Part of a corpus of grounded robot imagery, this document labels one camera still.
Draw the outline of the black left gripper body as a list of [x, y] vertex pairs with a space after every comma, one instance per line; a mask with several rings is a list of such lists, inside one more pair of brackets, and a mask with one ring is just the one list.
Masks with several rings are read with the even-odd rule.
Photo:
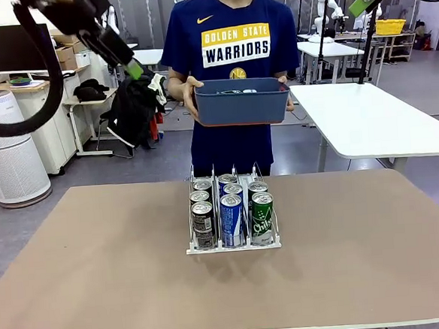
[[81, 29], [76, 36], [111, 66], [125, 66], [134, 60], [133, 51], [111, 28], [95, 25], [89, 29]]

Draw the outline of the person's right hand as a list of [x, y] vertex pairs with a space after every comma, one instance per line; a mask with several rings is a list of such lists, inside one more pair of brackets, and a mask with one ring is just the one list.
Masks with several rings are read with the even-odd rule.
[[181, 95], [183, 96], [184, 106], [196, 122], [200, 122], [200, 119], [194, 102], [194, 94], [195, 90], [201, 88], [203, 85], [201, 81], [197, 81], [193, 76], [187, 77], [186, 81], [181, 85]]

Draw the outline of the person's left hand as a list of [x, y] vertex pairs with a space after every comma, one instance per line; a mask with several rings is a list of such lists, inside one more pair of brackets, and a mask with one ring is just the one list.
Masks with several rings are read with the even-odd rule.
[[[277, 80], [282, 83], [282, 84], [287, 84], [287, 77], [285, 74], [277, 74]], [[289, 92], [288, 97], [287, 97], [287, 102], [286, 102], [286, 111], [288, 112], [292, 112], [295, 109], [295, 104], [292, 101], [292, 93]]]

